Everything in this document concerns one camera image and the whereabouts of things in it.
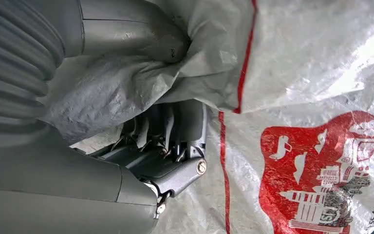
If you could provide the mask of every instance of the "gray metal housing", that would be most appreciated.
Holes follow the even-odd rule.
[[[0,233],[147,234],[157,197],[126,168],[82,155],[37,120],[65,57],[176,62],[188,38],[143,0],[0,0]]]

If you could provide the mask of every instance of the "bolt head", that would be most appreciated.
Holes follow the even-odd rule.
[[[203,175],[207,170],[207,163],[204,159],[200,160],[197,164],[197,173]]]

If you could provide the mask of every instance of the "wrinkled plastic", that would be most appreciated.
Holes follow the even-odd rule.
[[[190,2],[167,2],[164,10],[193,39],[202,35],[203,46],[193,40],[192,48],[205,52],[189,52],[191,63],[183,63],[182,69],[174,65],[171,72],[141,58],[123,60],[124,70],[116,66],[122,60],[115,56],[90,62],[89,67],[86,63],[82,75],[74,76],[78,85],[72,85],[81,89],[58,99],[67,100],[66,104],[50,101],[47,119],[71,133],[65,136],[80,139],[121,123],[156,101],[196,98],[222,110],[236,109],[248,34],[244,28],[236,35],[228,29],[236,25],[239,30],[243,21],[251,24],[252,4]],[[153,234],[371,233],[374,0],[259,0],[253,33],[244,71],[244,114],[226,112],[220,121],[213,109],[207,173],[168,201]],[[235,43],[240,53],[226,49],[235,51]],[[237,55],[237,62],[234,56],[226,60],[222,55]],[[143,70],[147,64],[156,67]],[[132,68],[146,73],[132,76]],[[218,76],[234,69],[239,71],[236,76]],[[184,78],[174,79],[177,72]],[[121,85],[123,80],[131,85]],[[97,92],[91,98],[102,95],[103,101],[89,102],[85,108],[69,101],[85,98],[94,88]],[[223,146],[225,162],[221,163]]]
[[[188,32],[186,57],[164,64],[146,57],[78,57],[64,61],[43,98],[42,119],[69,142],[115,127],[159,102],[195,98],[213,107],[238,106],[237,86],[254,7],[242,0],[155,1]]]

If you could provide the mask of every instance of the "screw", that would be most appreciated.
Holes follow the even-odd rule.
[[[162,214],[164,211],[166,210],[166,205],[163,203],[163,204],[160,204],[158,207],[157,207],[157,214]]]
[[[207,163],[204,159],[201,159],[197,164],[197,173],[203,175],[207,170]]]

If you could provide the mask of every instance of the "red printed graphic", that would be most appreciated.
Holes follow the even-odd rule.
[[[260,204],[275,234],[349,234],[352,198],[370,185],[373,115],[354,111],[315,128],[266,128],[261,147]]]

